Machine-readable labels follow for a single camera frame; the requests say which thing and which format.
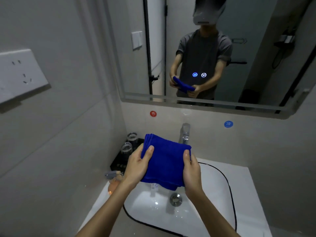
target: blue cloth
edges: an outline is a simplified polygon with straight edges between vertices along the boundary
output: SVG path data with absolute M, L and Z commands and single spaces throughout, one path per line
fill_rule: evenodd
M 144 157 L 145 152 L 151 145 L 155 149 L 148 163 L 147 172 L 141 181 L 157 183 L 172 191 L 184 186 L 183 152 L 189 150 L 191 156 L 191 146 L 168 141 L 154 134 L 147 134 L 141 158 Z
M 173 77 L 173 80 L 177 83 L 177 86 L 180 87 L 179 91 L 182 91 L 184 93 L 187 93 L 187 91 L 195 91 L 195 88 L 192 86 L 189 86 L 185 83 L 183 83 L 182 81 L 180 81 L 178 78 L 176 78 L 175 76 Z

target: person's left hand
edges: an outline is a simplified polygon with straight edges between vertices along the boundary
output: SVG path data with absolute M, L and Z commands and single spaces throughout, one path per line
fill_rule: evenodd
M 141 153 L 143 150 L 144 144 L 141 144 L 136 151 L 134 151 L 127 163 L 127 167 L 124 173 L 124 177 L 121 182 L 127 183 L 131 185 L 132 188 L 135 188 L 136 185 L 140 182 L 140 180 L 144 177 L 147 167 L 148 167 L 148 162 L 151 159 L 153 152 L 154 152 L 154 147 L 150 146 L 145 155 L 144 158 L 141 159 Z
M 198 85 L 193 85 L 192 87 L 194 87 L 195 90 L 194 91 L 188 91 L 188 96 L 191 97 L 191 98 L 196 98 L 199 95 L 199 93 L 201 91 L 203 91 L 202 87 L 198 86 Z

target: sink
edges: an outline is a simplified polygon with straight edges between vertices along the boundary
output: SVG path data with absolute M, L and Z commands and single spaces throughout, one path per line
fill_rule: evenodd
M 237 230 L 233 195 L 224 174 L 201 163 L 202 187 L 217 210 Z M 124 211 L 134 221 L 178 236 L 209 234 L 184 187 L 167 190 L 157 184 L 140 182 L 124 203 Z

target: neck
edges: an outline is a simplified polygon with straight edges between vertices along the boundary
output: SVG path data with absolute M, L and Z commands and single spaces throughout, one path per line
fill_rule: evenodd
M 200 28 L 200 34 L 202 37 L 214 36 L 217 33 L 218 33 L 218 30 L 216 29 L 216 25 L 201 26 Z

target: white wall switch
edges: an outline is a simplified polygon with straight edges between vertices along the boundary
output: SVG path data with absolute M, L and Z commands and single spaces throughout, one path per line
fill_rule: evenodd
M 143 45 L 143 32 L 142 31 L 132 32 L 132 44 L 133 44 L 133 50 Z
M 0 103 L 48 84 L 30 49 L 0 53 Z

